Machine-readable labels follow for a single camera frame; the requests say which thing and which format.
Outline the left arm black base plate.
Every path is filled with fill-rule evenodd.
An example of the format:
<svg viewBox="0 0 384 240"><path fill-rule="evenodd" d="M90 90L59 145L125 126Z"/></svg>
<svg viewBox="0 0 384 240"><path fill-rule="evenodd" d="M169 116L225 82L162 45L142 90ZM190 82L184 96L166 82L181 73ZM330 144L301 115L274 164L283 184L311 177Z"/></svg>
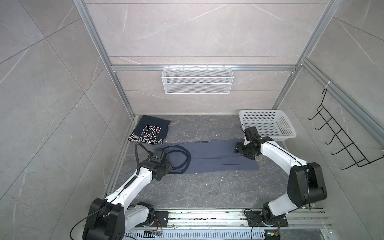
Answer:
<svg viewBox="0 0 384 240"><path fill-rule="evenodd" d="M146 228L165 228L168 226L169 221L169 212L168 211L155 211L153 215L150 216L149 222L142 224Z"/></svg>

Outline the navy tank top red trim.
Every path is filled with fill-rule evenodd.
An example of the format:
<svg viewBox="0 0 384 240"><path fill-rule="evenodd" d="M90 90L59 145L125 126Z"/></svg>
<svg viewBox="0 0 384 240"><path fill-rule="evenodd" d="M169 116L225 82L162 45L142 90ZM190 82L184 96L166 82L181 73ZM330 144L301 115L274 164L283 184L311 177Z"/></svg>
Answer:
<svg viewBox="0 0 384 240"><path fill-rule="evenodd" d="M129 141L150 144L162 145L169 131L171 121L164 120L151 116L142 116L129 136Z"/></svg>

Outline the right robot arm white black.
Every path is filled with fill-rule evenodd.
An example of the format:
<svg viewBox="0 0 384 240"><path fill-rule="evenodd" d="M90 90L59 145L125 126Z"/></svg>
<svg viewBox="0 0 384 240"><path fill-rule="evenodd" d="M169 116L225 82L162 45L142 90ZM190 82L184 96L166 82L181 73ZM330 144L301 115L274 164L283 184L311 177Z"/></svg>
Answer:
<svg viewBox="0 0 384 240"><path fill-rule="evenodd" d="M234 153L251 160L264 155L288 174L286 193L263 205L260 222L265 226L273 226L287 213L328 196L322 167L294 156L271 139L263 138L247 145L237 142Z"/></svg>

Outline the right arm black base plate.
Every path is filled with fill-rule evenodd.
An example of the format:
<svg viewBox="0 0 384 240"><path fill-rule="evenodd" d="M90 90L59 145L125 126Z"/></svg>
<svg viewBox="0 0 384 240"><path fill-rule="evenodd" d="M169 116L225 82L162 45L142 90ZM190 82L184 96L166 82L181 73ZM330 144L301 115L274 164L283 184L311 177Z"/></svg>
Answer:
<svg viewBox="0 0 384 240"><path fill-rule="evenodd" d="M269 217L262 211L253 211L246 209L244 211L249 227L288 227L288 221L285 215Z"/></svg>

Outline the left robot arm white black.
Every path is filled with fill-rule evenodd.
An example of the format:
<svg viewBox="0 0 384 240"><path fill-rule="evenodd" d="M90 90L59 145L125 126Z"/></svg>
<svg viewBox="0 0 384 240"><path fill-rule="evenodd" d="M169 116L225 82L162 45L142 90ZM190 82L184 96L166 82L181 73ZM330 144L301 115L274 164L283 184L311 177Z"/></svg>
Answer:
<svg viewBox="0 0 384 240"><path fill-rule="evenodd" d="M173 167L169 154L158 149L137 164L137 171L121 187L91 203L85 218L84 240L122 240L135 226L153 223L154 207L143 202L132 205L132 202L146 185L152 180L160 181Z"/></svg>

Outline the white plastic laundry basket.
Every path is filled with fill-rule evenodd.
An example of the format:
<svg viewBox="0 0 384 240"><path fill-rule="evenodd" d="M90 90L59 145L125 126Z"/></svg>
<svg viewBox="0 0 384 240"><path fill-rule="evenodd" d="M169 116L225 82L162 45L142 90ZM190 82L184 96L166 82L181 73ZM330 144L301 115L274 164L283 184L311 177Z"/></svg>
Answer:
<svg viewBox="0 0 384 240"><path fill-rule="evenodd" d="M243 130L256 127L262 137L271 137L275 142L297 136L288 116L281 110L241 110L239 117Z"/></svg>

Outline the grey-blue printed tank top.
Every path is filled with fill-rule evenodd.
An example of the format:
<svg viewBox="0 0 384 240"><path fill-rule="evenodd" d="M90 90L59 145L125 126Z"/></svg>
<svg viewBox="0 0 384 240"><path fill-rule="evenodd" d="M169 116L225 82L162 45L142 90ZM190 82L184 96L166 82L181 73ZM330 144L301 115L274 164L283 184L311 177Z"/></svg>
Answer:
<svg viewBox="0 0 384 240"><path fill-rule="evenodd" d="M169 153L170 174L188 175L221 171L257 171L259 164L234 153L239 139L167 143L156 146Z"/></svg>

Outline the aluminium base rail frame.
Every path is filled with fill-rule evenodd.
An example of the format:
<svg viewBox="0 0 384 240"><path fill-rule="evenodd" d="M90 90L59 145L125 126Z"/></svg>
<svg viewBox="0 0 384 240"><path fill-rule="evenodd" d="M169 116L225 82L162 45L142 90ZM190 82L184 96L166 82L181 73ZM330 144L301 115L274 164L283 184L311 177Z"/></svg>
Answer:
<svg viewBox="0 0 384 240"><path fill-rule="evenodd" d="M323 209L299 209L286 214L288 227L249 227L246 209L176 209L168 211L165 228L142 224L122 240L337 240Z"/></svg>

